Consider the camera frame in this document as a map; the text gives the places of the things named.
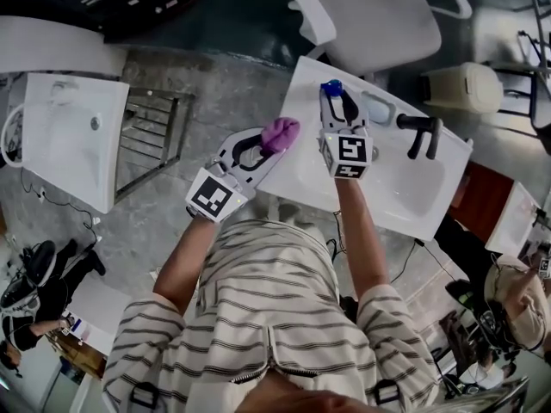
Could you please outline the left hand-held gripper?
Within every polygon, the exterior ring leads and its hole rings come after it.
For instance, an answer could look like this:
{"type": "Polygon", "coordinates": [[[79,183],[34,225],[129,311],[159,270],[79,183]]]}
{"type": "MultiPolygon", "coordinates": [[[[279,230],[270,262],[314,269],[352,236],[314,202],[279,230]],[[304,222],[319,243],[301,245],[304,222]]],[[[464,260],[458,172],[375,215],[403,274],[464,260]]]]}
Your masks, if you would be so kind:
{"type": "Polygon", "coordinates": [[[190,210],[218,224],[255,198],[253,187],[284,155],[262,153],[262,130],[248,128],[226,138],[218,157],[201,167],[193,180],[185,198],[190,210]]]}

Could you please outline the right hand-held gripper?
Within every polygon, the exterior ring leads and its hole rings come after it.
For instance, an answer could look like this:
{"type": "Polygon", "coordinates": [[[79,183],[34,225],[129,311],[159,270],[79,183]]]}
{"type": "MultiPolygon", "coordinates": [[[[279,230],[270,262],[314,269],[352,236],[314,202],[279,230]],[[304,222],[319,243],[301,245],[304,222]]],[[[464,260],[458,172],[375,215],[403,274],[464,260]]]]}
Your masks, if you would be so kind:
{"type": "Polygon", "coordinates": [[[325,86],[319,89],[319,150],[329,175],[334,179],[361,180],[372,164],[374,141],[365,127],[368,110],[360,94],[344,89],[341,95],[344,118],[338,117],[325,86]]]}

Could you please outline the purple cloth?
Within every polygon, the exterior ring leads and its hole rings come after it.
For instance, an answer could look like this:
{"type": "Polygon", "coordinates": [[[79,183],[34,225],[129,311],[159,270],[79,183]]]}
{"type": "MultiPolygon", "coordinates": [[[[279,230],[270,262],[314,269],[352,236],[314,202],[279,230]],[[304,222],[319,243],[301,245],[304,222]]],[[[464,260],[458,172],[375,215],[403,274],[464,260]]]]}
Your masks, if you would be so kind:
{"type": "Polygon", "coordinates": [[[296,119],[280,117],[273,120],[261,131],[263,154],[273,155],[288,149],[300,133],[300,123],[296,119]]]}

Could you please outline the person's right forearm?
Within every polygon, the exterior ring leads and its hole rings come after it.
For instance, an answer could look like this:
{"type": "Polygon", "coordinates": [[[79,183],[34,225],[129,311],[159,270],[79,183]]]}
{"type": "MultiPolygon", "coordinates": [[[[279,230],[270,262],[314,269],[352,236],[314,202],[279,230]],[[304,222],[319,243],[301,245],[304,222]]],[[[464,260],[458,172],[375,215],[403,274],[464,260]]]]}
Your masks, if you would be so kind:
{"type": "Polygon", "coordinates": [[[357,180],[337,178],[335,185],[352,283],[361,299],[371,288],[390,283],[386,254],[357,180]]]}

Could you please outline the person's left forearm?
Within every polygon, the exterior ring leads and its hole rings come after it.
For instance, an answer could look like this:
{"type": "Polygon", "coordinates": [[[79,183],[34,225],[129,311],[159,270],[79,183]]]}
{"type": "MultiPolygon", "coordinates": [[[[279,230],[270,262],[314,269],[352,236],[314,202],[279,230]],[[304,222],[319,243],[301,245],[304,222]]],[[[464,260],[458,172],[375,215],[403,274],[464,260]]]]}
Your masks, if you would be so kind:
{"type": "Polygon", "coordinates": [[[153,292],[170,301],[182,316],[193,297],[216,232],[214,222],[201,215],[195,216],[160,269],[153,286],[153,292]]]}

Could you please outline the black faucet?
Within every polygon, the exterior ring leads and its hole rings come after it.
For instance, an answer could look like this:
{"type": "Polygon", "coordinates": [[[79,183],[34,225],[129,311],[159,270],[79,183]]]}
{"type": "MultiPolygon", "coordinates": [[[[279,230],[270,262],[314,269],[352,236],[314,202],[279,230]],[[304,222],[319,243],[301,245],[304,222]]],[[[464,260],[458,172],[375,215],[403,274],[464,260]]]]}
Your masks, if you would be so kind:
{"type": "Polygon", "coordinates": [[[407,156],[411,160],[417,158],[421,150],[425,133],[430,135],[430,143],[426,151],[426,157],[430,160],[436,159],[438,142],[443,131],[443,121],[441,119],[437,117],[399,114],[396,118],[396,125],[401,130],[413,130],[416,132],[412,146],[407,152],[407,156]]]}

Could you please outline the white office chair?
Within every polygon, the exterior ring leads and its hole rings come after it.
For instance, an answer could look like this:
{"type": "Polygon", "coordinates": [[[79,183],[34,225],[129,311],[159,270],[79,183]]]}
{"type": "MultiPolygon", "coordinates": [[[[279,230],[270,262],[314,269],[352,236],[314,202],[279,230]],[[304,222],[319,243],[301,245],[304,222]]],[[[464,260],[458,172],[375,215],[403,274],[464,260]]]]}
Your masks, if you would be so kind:
{"type": "Polygon", "coordinates": [[[457,8],[431,6],[427,0],[291,0],[302,14],[300,35],[313,44],[310,59],[327,55],[331,64],[355,76],[425,59],[442,44],[435,15],[468,19],[468,0],[457,8]]]}

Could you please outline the large white ceramic sink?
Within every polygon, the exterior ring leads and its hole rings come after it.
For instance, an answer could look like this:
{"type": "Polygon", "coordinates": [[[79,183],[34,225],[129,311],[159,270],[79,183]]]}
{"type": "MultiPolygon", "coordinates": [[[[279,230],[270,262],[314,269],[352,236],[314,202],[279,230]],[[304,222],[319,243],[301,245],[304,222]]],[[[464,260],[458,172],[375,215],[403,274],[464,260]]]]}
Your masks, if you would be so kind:
{"type": "MultiPolygon", "coordinates": [[[[321,128],[319,87],[332,79],[365,96],[393,105],[394,114],[419,116],[421,111],[385,90],[306,56],[294,69],[281,115],[300,122],[300,134],[258,188],[327,212],[338,210],[337,190],[319,151],[321,128]]],[[[379,227],[430,241],[455,195],[473,151],[470,144],[447,128],[440,134],[436,157],[426,156],[425,136],[418,156],[410,159],[416,133],[394,122],[372,123],[368,132],[378,157],[359,181],[373,221],[379,227]]]]}

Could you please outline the metal floor grate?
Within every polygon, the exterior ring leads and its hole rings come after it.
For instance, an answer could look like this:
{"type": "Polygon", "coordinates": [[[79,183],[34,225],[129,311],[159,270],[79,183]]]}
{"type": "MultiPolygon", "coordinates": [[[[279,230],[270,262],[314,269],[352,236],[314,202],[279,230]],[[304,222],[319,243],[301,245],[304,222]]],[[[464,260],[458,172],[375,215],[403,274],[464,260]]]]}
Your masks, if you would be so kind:
{"type": "Polygon", "coordinates": [[[115,202],[180,162],[196,95],[132,87],[117,152],[115,202]]]}

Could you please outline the beige trash bin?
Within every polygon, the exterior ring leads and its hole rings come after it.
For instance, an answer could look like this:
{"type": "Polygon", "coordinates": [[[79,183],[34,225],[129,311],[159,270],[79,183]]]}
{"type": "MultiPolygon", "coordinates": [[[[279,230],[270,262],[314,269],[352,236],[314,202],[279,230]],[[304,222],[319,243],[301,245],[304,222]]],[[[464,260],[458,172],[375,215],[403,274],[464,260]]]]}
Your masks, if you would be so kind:
{"type": "Polygon", "coordinates": [[[490,67],[465,62],[461,65],[427,71],[421,76],[424,103],[474,114],[497,113],[504,99],[504,88],[490,67]]]}

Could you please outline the white sink with metal drain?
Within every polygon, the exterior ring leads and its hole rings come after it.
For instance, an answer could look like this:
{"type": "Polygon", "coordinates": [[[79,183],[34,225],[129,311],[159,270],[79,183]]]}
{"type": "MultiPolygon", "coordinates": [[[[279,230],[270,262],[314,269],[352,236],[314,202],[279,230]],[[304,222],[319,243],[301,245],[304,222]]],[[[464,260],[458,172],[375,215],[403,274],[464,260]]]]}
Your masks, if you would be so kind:
{"type": "Polygon", "coordinates": [[[22,166],[100,213],[115,203],[115,175],[129,85],[29,73],[22,166]]]}

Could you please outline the small white sink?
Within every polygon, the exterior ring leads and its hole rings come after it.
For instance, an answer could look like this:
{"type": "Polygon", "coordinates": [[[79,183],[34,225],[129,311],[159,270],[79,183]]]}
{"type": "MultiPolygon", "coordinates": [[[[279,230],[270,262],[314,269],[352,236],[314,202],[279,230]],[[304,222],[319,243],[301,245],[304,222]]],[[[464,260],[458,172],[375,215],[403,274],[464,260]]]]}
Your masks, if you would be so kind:
{"type": "Polygon", "coordinates": [[[539,209],[538,202],[526,187],[514,181],[498,222],[486,242],[486,249],[518,256],[532,231],[539,209]]]}

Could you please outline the black dining chair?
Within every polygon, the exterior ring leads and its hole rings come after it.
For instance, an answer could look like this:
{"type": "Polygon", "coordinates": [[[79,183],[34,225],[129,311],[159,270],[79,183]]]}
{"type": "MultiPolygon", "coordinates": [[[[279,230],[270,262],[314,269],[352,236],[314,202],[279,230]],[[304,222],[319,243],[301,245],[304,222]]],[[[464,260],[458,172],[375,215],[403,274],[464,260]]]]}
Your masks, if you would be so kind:
{"type": "Polygon", "coordinates": [[[551,80],[533,71],[494,71],[504,91],[499,113],[528,119],[536,131],[551,126],[551,80]]]}

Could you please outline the white table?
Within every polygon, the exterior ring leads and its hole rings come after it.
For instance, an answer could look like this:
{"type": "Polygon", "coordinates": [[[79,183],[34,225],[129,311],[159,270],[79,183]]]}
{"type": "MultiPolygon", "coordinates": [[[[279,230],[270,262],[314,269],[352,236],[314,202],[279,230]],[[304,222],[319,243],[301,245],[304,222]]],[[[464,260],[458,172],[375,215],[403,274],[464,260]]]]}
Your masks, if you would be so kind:
{"type": "Polygon", "coordinates": [[[89,274],[79,284],[65,315],[74,318],[71,334],[108,356],[113,347],[122,313],[131,298],[89,274]]]}

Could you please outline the white desk with metal legs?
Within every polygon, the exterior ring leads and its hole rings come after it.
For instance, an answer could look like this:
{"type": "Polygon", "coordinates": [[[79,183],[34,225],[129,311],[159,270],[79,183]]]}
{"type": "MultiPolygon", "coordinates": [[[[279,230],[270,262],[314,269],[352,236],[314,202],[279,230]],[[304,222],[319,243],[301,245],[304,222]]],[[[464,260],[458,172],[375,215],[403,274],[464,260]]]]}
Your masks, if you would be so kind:
{"type": "Polygon", "coordinates": [[[539,67],[536,71],[541,79],[547,83],[551,81],[551,31],[547,34],[543,22],[551,21],[551,0],[530,0],[528,6],[514,9],[515,12],[531,10],[536,20],[537,40],[532,44],[539,57],[539,67]]]}

